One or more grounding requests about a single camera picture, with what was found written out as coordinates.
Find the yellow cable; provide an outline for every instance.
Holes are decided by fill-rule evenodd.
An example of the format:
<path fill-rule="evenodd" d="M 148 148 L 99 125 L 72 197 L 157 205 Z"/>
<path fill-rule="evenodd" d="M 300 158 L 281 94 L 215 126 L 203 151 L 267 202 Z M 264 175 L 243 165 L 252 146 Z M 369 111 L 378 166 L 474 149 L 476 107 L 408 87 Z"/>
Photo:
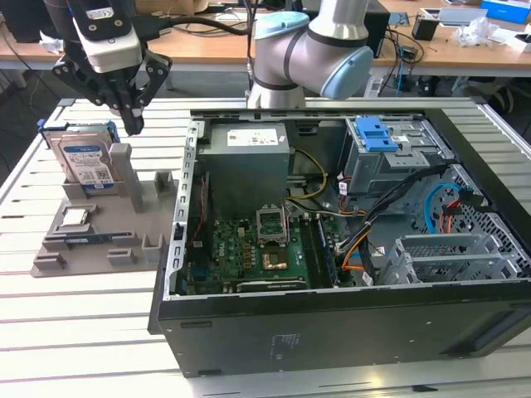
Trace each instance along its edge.
<path fill-rule="evenodd" d="M 307 193 L 306 195 L 302 195 L 300 197 L 287 197 L 287 199 L 310 199 L 311 197 L 316 197 L 319 195 L 324 189 L 326 188 L 326 182 L 328 181 L 328 177 L 326 175 L 326 171 L 324 170 L 324 167 L 321 166 L 321 164 L 315 159 L 312 155 L 307 153 L 306 151 L 303 151 L 302 149 L 295 149 L 296 152 L 303 153 L 305 156 L 307 156 L 315 165 L 319 168 L 321 173 L 323 174 L 323 185 L 319 188 L 319 190 L 311 193 Z"/>

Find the motherboard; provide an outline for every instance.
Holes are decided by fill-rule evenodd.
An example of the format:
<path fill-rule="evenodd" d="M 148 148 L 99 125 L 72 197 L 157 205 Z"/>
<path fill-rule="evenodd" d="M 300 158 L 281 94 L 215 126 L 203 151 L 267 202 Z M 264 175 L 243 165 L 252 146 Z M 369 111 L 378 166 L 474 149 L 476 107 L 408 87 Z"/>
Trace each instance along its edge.
<path fill-rule="evenodd" d="M 212 257 L 194 261 L 188 286 L 193 294 L 311 289 L 329 281 L 326 268 L 340 239 L 333 217 L 258 216 L 215 220 Z M 267 241 L 265 237 L 279 239 Z"/>

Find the white metal table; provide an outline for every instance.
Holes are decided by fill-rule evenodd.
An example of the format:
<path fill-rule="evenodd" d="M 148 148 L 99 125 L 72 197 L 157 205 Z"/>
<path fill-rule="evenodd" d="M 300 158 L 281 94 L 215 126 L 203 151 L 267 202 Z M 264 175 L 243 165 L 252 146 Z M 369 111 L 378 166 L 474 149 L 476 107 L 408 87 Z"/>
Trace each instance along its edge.
<path fill-rule="evenodd" d="M 309 102 L 332 104 L 337 103 Z M 374 104 L 353 99 L 343 106 L 370 109 Z M 531 186 L 529 148 L 488 108 L 467 99 L 380 99 L 378 104 L 443 108 L 499 170 L 520 162 L 518 169 L 506 168 L 506 177 L 517 174 L 514 189 L 524 195 L 522 201 L 531 200 L 521 182 L 527 178 Z M 145 111 L 146 129 L 133 138 L 121 121 L 115 122 L 122 141 L 133 147 L 139 177 L 152 179 L 158 169 L 178 175 L 190 109 L 241 106 L 241 99 L 156 99 Z M 115 119 L 86 100 L 58 108 L 53 117 Z M 164 337 L 146 331 L 155 272 L 56 279 L 29 275 L 63 197 L 62 182 L 59 164 L 37 137 L 0 189 L 1 397 L 412 396 L 417 385 L 438 390 L 426 396 L 531 396 L 529 331 L 473 360 L 185 379 Z"/>

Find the blue cable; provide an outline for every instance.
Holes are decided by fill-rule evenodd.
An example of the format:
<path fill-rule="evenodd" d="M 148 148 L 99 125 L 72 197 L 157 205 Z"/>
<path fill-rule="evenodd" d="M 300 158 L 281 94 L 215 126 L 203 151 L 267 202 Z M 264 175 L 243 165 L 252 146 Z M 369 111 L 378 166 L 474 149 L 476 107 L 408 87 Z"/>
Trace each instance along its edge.
<path fill-rule="evenodd" d="M 426 228 L 430 231 L 431 234 L 435 234 L 435 228 L 431 224 L 431 217 L 430 217 L 430 203 L 433 196 L 436 194 L 437 191 L 439 191 L 441 188 L 452 188 L 456 191 L 459 191 L 461 188 L 458 187 L 456 184 L 439 184 L 436 185 L 430 193 L 428 193 L 425 201 L 424 201 L 424 221 L 426 222 Z"/>
<path fill-rule="evenodd" d="M 400 92 L 400 88 L 402 86 L 402 68 L 404 67 L 404 54 L 401 47 L 398 47 L 400 49 L 400 57 L 402 59 L 402 62 L 400 62 L 400 69 L 398 70 L 398 85 L 397 85 L 397 92 L 395 93 L 395 97 L 398 97 L 398 93 Z"/>

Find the sticker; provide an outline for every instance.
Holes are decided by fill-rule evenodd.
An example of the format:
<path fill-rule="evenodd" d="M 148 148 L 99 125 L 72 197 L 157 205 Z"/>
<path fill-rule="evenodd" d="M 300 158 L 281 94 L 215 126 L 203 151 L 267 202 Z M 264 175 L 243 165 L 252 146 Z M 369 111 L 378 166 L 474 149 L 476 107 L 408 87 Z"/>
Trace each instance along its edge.
<path fill-rule="evenodd" d="M 339 194 L 346 197 L 348 195 L 348 185 L 346 182 L 339 183 Z"/>
<path fill-rule="evenodd" d="M 67 239 L 66 243 L 89 243 L 88 239 Z"/>
<path fill-rule="evenodd" d="M 279 139 L 275 129 L 242 129 L 231 130 L 227 133 L 229 147 L 261 147 L 278 145 Z"/>
<path fill-rule="evenodd" d="M 391 139 L 395 143 L 409 143 L 409 139 L 405 135 L 393 135 L 391 136 Z"/>
<path fill-rule="evenodd" d="M 96 10 L 86 11 L 86 16 L 92 21 L 98 19 L 111 18 L 114 16 L 114 9 L 112 7 L 98 8 Z"/>
<path fill-rule="evenodd" d="M 114 180 L 97 145 L 64 147 L 66 159 L 81 185 L 91 189 L 110 188 Z"/>
<path fill-rule="evenodd" d="M 282 361 L 283 359 L 292 358 L 295 354 L 295 348 L 300 343 L 300 333 L 296 334 L 277 334 L 271 338 L 271 347 L 269 359 L 272 361 Z"/>
<path fill-rule="evenodd" d="M 373 253 L 373 257 L 382 257 L 385 255 L 385 247 L 379 246 L 376 248 L 376 251 Z"/>
<path fill-rule="evenodd" d="M 363 282 L 365 282 L 367 286 L 373 286 L 373 278 L 368 276 L 366 272 L 363 272 L 362 279 L 363 279 Z"/>

